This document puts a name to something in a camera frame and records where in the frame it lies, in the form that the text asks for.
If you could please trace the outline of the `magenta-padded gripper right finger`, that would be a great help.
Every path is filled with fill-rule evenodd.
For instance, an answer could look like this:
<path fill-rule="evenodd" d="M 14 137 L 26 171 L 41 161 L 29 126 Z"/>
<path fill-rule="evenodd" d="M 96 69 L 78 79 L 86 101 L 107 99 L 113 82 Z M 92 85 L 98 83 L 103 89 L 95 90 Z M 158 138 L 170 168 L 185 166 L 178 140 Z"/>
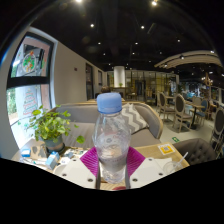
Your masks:
<path fill-rule="evenodd" d="M 127 189 L 140 188 L 166 176 L 154 158 L 145 158 L 132 147 L 129 148 L 126 162 Z"/>

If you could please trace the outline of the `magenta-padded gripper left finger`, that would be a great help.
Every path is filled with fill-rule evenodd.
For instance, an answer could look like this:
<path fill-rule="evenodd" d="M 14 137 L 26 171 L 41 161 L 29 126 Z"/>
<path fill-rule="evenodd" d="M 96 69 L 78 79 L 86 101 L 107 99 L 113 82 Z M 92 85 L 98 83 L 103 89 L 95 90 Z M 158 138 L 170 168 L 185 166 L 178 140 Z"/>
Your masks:
<path fill-rule="evenodd" d="M 60 177 L 89 189 L 100 188 L 100 168 L 95 148 L 88 150 L 80 158 L 71 159 Z"/>

